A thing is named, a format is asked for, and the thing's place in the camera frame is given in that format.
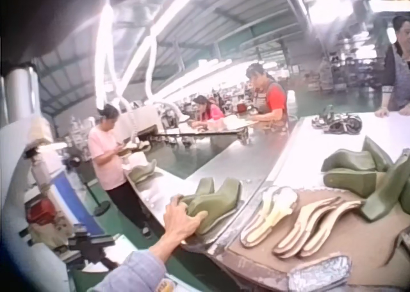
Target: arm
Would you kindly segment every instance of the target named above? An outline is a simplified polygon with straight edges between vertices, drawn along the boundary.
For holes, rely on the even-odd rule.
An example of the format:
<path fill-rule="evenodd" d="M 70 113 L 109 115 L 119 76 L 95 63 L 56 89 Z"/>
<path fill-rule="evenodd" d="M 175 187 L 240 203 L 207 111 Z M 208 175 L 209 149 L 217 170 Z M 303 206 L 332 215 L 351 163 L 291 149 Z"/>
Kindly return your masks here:
<path fill-rule="evenodd" d="M 195 217 L 186 214 L 187 205 L 173 197 L 164 214 L 165 233 L 148 250 L 133 252 L 118 268 L 88 292 L 154 292 L 165 275 L 164 263 L 174 249 L 199 227 L 208 215 L 206 211 Z"/>
<path fill-rule="evenodd" d="M 164 276 L 163 261 L 150 250 L 137 251 L 88 292 L 154 292 Z"/>
<path fill-rule="evenodd" d="M 376 116 L 378 117 L 389 115 L 388 105 L 396 80 L 395 57 L 393 54 L 393 48 L 392 46 L 390 46 L 387 50 L 386 58 L 384 59 L 384 72 L 382 79 L 382 104 L 380 108 L 375 112 Z"/>
<path fill-rule="evenodd" d="M 255 121 L 279 121 L 283 118 L 283 109 L 274 109 L 270 113 L 253 116 Z"/>
<path fill-rule="evenodd" d="M 192 122 L 192 127 L 196 129 L 197 127 L 206 127 L 208 123 L 206 121 L 194 121 Z"/>
<path fill-rule="evenodd" d="M 88 137 L 88 149 L 90 150 L 91 158 L 98 166 L 103 166 L 111 161 L 121 148 L 122 146 L 118 146 L 113 150 L 105 152 L 98 137 L 96 137 L 94 133 L 90 133 L 90 136 Z"/>
<path fill-rule="evenodd" d="M 114 150 L 107 151 L 107 152 L 101 154 L 100 156 L 97 156 L 96 158 L 94 158 L 95 163 L 98 166 L 103 166 L 103 165 L 107 164 L 109 161 L 112 160 L 112 158 L 114 156 L 117 155 L 117 153 L 119 152 L 120 149 L 121 149 L 121 147 L 118 146 Z"/>

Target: woman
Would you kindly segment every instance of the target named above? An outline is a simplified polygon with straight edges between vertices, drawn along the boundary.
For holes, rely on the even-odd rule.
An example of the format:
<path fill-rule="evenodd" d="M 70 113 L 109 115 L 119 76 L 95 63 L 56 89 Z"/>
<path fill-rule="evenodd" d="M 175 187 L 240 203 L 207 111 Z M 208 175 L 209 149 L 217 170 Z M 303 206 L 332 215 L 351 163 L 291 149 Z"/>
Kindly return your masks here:
<path fill-rule="evenodd" d="M 389 111 L 410 116 L 410 19 L 395 17 L 393 28 L 397 41 L 386 53 L 382 105 L 375 112 L 378 117 L 388 116 Z"/>
<path fill-rule="evenodd" d="M 225 117 L 220 108 L 209 101 L 205 96 L 199 95 L 193 101 L 198 104 L 199 107 L 199 121 L 193 122 L 192 127 L 204 127 L 207 125 L 209 119 L 220 119 Z"/>
<path fill-rule="evenodd" d="M 100 124 L 93 127 L 88 134 L 88 148 L 95 174 L 101 187 L 107 191 L 118 209 L 148 238 L 151 233 L 144 221 L 145 215 L 141 209 L 140 199 L 127 182 L 122 160 L 118 156 L 124 146 L 117 143 L 111 132 L 120 114 L 110 104 L 106 104 L 99 113 L 102 117 Z"/>
<path fill-rule="evenodd" d="M 254 89 L 254 105 L 259 112 L 251 119 L 282 125 L 287 118 L 286 90 L 275 82 L 260 63 L 250 65 L 246 76 Z"/>

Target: worker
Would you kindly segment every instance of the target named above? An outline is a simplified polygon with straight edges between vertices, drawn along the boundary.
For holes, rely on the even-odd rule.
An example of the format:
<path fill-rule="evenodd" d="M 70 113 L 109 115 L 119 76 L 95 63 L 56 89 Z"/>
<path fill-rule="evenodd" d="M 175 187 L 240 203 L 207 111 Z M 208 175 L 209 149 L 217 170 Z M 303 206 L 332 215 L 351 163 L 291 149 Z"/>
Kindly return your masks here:
<path fill-rule="evenodd" d="M 393 19 L 397 41 L 391 45 L 384 60 L 382 104 L 375 112 L 378 117 L 389 111 L 410 116 L 410 18 Z"/>
<path fill-rule="evenodd" d="M 165 263 L 178 245 L 191 236 L 208 215 L 199 212 L 195 217 L 186 214 L 187 205 L 173 197 L 164 214 L 165 233 L 148 248 L 128 256 L 126 261 L 113 270 L 104 280 L 88 292 L 155 292 L 165 276 Z"/>
<path fill-rule="evenodd" d="M 246 76 L 254 89 L 254 105 L 259 114 L 251 116 L 253 121 L 273 122 L 282 125 L 286 119 L 286 90 L 275 82 L 260 63 L 253 63 Z"/>
<path fill-rule="evenodd" d="M 225 101 L 220 96 L 218 92 L 213 94 L 213 98 L 215 99 L 215 104 L 220 108 L 223 114 L 225 114 Z"/>
<path fill-rule="evenodd" d="M 205 96 L 199 95 L 193 101 L 198 104 L 199 107 L 199 121 L 194 121 L 192 123 L 193 128 L 207 126 L 207 121 L 209 119 L 220 119 L 225 117 L 220 108 L 209 101 Z"/>
<path fill-rule="evenodd" d="M 118 156 L 124 146 L 117 143 L 111 131 L 120 114 L 111 104 L 105 104 L 104 109 L 99 110 L 99 113 L 101 122 L 88 134 L 88 148 L 95 174 L 101 187 L 122 214 L 140 228 L 146 238 L 149 238 L 151 232 L 146 224 L 140 199 L 127 181 L 122 160 Z"/>

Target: blue sleeve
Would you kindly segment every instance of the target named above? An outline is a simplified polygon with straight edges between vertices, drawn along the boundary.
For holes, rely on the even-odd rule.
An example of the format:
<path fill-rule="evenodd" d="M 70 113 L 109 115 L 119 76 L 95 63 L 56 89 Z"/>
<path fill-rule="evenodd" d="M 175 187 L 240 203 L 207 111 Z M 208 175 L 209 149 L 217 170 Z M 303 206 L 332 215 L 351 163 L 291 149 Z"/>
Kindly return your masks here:
<path fill-rule="evenodd" d="M 148 250 L 137 251 L 88 292 L 155 292 L 164 276 L 162 261 Z"/>

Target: red shirt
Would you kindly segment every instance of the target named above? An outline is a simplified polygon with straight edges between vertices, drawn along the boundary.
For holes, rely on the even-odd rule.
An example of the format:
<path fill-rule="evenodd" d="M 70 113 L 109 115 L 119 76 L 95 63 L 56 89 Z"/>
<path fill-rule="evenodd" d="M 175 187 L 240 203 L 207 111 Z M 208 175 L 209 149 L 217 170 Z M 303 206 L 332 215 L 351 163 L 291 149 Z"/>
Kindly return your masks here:
<path fill-rule="evenodd" d="M 210 107 L 210 116 L 208 116 L 208 114 L 205 112 L 202 114 L 202 118 L 201 121 L 207 121 L 209 119 L 220 119 L 220 118 L 224 118 L 225 115 L 224 113 L 220 110 L 220 108 L 215 105 L 215 104 L 211 104 Z"/>
<path fill-rule="evenodd" d="M 270 111 L 282 109 L 286 113 L 286 92 L 282 86 L 272 83 L 266 93 L 266 105 Z"/>

